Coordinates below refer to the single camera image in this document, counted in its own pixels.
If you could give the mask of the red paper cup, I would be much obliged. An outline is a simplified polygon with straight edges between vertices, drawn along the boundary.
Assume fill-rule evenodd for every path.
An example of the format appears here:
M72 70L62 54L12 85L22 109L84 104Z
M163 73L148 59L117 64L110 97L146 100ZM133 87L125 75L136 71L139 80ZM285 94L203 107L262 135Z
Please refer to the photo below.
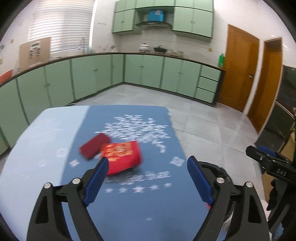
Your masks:
M137 141L106 144L102 147L101 153L109 161L107 176L116 175L142 163L142 154Z

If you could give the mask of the green lower kitchen cabinets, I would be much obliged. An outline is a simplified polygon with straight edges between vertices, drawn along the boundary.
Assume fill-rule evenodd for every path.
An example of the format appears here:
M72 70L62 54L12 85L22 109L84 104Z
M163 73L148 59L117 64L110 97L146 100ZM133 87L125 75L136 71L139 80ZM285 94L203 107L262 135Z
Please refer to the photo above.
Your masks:
M67 106L129 84L215 106L225 71L180 57L101 53L37 65L1 83L1 152L45 109Z

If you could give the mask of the green kitchen cabinets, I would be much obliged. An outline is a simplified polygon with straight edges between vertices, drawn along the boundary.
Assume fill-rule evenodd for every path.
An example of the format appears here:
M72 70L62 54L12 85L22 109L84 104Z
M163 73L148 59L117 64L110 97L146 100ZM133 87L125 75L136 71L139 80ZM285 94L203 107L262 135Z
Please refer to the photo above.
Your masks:
M45 109L67 106L129 84L215 106L225 71L180 57L101 53L37 65L1 83L1 152Z
M170 30L176 35L210 42L213 36L213 1L117 1L112 33L141 34Z

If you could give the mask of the chrome kitchen faucet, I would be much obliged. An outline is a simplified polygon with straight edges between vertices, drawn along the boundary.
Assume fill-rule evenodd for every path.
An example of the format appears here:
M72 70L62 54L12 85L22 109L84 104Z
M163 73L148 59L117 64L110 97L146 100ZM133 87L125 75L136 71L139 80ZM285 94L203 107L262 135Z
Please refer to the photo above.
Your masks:
M89 53L89 46L86 43L86 40L85 40L84 37L82 37L81 40L80 40L79 50L82 51L82 55L85 55L85 54Z

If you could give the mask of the green upper kitchen cabinets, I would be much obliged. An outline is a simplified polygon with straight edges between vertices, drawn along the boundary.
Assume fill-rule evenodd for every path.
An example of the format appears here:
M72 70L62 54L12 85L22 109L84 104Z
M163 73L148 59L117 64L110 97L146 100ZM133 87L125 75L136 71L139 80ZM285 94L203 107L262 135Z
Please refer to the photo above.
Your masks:
M170 30L176 35L210 42L213 36L213 1L117 1L112 33L141 34Z

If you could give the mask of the pink striped cloth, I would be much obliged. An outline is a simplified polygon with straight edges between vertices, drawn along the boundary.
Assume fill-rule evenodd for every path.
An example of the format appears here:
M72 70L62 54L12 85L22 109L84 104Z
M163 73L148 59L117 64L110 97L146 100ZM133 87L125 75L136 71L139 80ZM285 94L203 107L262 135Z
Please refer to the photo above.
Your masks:
M268 219L269 218L269 215L270 215L270 210L267 210L268 203L265 200L262 200L262 199L260 201L261 201L262 208L264 210L264 214L266 216L266 219Z

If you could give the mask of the dark red sponge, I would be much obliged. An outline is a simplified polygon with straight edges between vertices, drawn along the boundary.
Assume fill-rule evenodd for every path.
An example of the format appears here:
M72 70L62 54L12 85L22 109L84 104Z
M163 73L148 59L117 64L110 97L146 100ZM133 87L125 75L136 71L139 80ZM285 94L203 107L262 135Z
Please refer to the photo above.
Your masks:
M93 137L91 140L83 144L80 148L80 154L86 159L91 160L94 158L97 154L100 153L101 148L109 144L111 141L111 138L107 136L104 133L99 133L95 137Z

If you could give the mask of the wooden door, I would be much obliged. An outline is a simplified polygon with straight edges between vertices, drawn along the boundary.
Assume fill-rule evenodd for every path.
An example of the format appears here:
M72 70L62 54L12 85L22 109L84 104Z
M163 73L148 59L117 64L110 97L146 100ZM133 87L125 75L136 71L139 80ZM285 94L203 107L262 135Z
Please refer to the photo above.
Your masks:
M218 101L240 112L247 104L259 54L259 39L233 25L228 26L225 70Z
M264 127L272 109L282 69L282 38L264 42L262 65L256 92L247 114L257 133Z

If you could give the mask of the green plastic bottle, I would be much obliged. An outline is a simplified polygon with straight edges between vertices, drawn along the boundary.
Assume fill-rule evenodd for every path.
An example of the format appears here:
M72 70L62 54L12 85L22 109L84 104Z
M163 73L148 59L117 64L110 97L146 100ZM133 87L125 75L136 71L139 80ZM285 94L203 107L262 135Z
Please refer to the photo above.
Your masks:
M224 59L225 59L225 56L223 53L221 53L219 55L219 59L218 59L218 67L219 68L223 68L223 65L224 65Z

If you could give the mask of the black wok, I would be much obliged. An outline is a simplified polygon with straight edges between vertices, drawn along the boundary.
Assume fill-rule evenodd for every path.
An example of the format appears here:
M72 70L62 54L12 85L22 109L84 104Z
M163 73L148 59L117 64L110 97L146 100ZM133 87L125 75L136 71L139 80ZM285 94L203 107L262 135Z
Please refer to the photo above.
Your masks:
M158 54L166 54L168 49L163 48L162 46L154 47L154 52Z

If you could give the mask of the orange plastic basin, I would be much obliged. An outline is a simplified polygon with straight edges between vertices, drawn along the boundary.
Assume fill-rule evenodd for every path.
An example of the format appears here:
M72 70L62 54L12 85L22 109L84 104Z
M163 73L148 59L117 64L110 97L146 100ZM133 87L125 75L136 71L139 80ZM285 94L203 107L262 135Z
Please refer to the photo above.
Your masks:
M9 80L12 77L12 74L13 74L13 70L9 70L9 71L5 72L4 74L2 74L0 76L0 84L3 84L7 80Z

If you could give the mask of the white cooking pot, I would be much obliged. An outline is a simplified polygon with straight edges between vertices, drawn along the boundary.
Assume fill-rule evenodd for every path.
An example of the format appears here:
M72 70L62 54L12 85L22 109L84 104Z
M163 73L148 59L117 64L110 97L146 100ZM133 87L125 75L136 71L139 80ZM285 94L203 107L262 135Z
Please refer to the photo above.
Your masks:
M143 43L143 44L140 44L139 45L139 52L140 53L149 53L150 50L149 50L149 45Z

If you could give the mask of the cardboard box with print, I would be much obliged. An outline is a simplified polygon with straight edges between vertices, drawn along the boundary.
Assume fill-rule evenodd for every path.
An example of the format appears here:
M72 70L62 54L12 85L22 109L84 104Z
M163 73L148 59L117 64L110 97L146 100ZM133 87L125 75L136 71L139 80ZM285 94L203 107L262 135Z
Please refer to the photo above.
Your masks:
M19 64L23 72L50 59L51 38L42 38L20 45Z

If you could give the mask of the white window blind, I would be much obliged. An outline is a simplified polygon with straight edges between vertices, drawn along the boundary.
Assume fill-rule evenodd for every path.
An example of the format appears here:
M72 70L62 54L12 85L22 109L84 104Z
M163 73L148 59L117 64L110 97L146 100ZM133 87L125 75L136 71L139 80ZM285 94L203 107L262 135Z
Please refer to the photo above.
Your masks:
M39 1L29 30L29 40L51 38L50 52L89 46L95 1Z

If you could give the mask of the blue box above hood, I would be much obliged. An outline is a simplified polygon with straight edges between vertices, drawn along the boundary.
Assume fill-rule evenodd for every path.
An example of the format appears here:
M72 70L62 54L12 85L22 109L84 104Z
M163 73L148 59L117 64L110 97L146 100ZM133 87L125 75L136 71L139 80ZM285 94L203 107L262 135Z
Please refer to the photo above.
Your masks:
M150 10L148 13L148 21L149 22L163 22L165 18L164 10Z

